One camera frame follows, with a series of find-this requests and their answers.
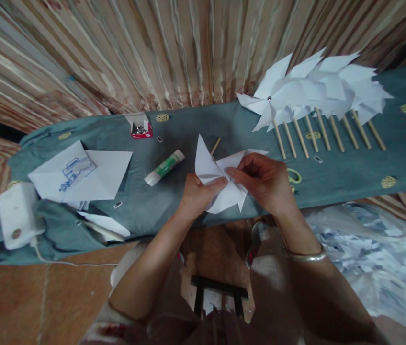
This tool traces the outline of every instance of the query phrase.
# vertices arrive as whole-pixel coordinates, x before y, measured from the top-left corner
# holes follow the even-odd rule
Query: woman's right hand
[[[227,173],[271,214],[297,209],[285,163],[252,153],[245,156],[236,169],[229,168]]]

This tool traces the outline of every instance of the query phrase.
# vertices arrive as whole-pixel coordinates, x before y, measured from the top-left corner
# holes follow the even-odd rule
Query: blue ink drawing
[[[69,163],[66,164],[66,167],[62,170],[64,176],[67,177],[67,181],[61,185],[59,189],[60,192],[65,192],[66,189],[74,183],[77,177],[85,170],[93,167],[88,157],[78,159],[77,157],[72,159]]]

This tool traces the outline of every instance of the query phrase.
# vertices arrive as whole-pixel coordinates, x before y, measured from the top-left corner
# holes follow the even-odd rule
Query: hand
[[[245,156],[236,169],[229,168],[227,173],[271,214],[278,215],[288,212],[290,207],[297,208],[285,163],[252,153]]]
[[[210,184],[204,185],[196,174],[188,174],[178,212],[182,212],[182,215],[191,217],[191,219],[196,219],[227,183],[225,177],[220,177]]]

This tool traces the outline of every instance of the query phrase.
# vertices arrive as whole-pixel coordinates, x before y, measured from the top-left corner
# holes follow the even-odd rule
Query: woman's left hand
[[[178,213],[182,213],[185,217],[196,219],[227,183],[228,181],[225,177],[220,177],[210,184],[204,185],[196,174],[188,174],[185,180],[184,195],[178,207]]]

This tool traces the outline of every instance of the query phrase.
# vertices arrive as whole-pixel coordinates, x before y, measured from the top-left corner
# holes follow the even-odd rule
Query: red object
[[[152,126],[151,126],[150,122],[147,122],[147,131],[148,131],[148,133],[144,133],[144,134],[133,134],[133,133],[131,133],[131,136],[134,139],[142,139],[142,138],[151,138],[151,137],[153,137]]]

